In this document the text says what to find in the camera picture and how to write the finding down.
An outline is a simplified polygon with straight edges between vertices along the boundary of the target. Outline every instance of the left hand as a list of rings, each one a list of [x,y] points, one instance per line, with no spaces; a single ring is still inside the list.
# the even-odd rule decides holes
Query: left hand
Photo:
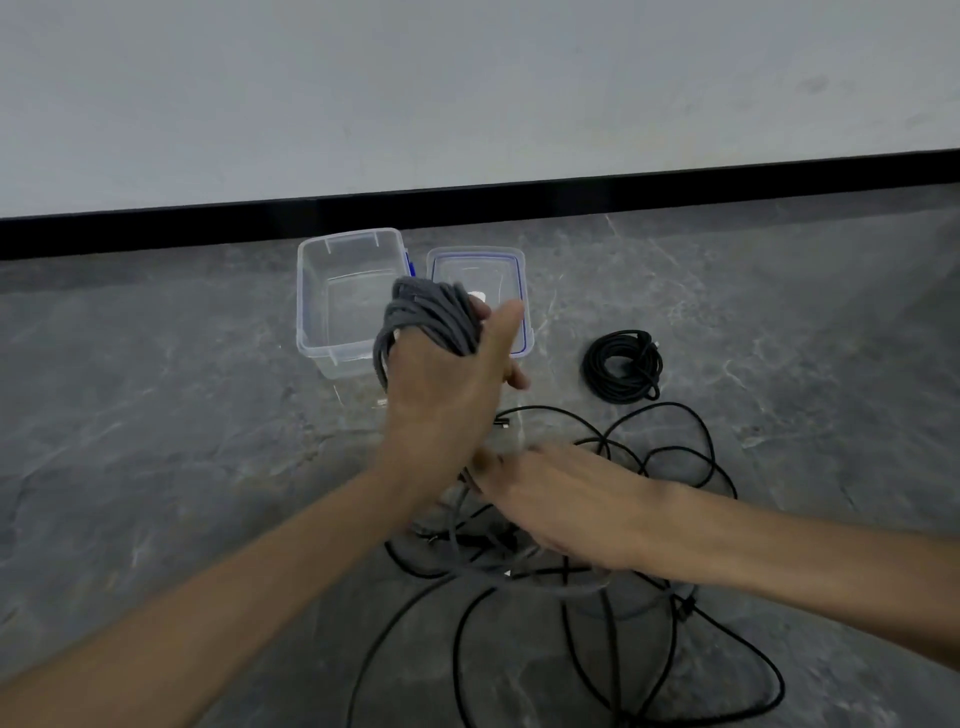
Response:
[[[476,354],[457,356],[418,328],[407,328],[387,362],[387,425],[376,467],[409,488],[417,505],[426,505],[451,485],[483,443],[501,383],[530,386],[510,358],[523,320],[522,302],[507,301],[491,311],[470,300],[484,322]]]

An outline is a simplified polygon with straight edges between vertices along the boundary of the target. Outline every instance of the plastic container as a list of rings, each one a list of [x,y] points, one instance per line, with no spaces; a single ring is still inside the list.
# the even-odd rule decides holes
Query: plastic container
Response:
[[[297,348],[329,379],[373,373],[394,280],[408,275],[393,228],[312,237],[297,250]]]
[[[461,282],[468,293],[490,308],[497,308],[509,299],[523,301],[523,325],[516,333],[510,356],[520,358],[534,348],[526,260],[522,251],[492,246],[434,248],[426,256],[426,275],[438,282]]]

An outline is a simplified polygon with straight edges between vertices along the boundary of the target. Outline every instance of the marble floor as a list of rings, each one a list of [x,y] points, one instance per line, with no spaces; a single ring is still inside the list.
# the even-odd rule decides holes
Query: marble floor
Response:
[[[534,380],[504,404],[598,423],[626,411],[579,380],[587,343],[651,331],[663,396],[707,420],[747,500],[960,535],[960,185],[403,232],[523,250]],[[383,409],[375,377],[321,378],[294,342],[298,240],[0,263],[0,677],[55,653],[356,473]],[[514,445],[575,438],[517,418]],[[638,449],[697,444],[674,414],[634,421]],[[665,475],[696,466],[665,463]],[[382,550],[313,604],[204,719],[337,725],[372,634],[418,590]],[[630,590],[620,584],[618,589]],[[480,591],[428,597],[385,643],[356,725],[458,725],[449,650]],[[745,595],[704,607],[769,654],[787,696],[756,726],[958,725],[960,675]],[[621,629],[626,694],[660,664],[665,614]],[[578,615],[603,680],[602,627]],[[556,603],[496,595],[464,643],[479,726],[606,719],[565,657]],[[652,716],[769,696],[749,653],[682,627]]]

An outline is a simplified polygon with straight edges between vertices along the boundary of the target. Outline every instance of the gray cable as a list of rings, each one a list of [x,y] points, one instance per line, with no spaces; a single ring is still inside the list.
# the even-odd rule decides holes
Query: gray cable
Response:
[[[460,283],[404,277],[394,281],[394,299],[383,312],[383,328],[373,340],[373,368],[387,391],[387,360],[394,334],[417,327],[434,344],[458,356],[476,353],[480,346],[480,319]]]

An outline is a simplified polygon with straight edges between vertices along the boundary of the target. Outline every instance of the right hand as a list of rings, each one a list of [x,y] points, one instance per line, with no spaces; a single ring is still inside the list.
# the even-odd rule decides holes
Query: right hand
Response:
[[[687,486],[631,473],[572,445],[502,458],[484,449],[473,471],[487,499],[542,546],[607,569],[680,579],[688,571],[675,527],[687,493],[699,493]]]

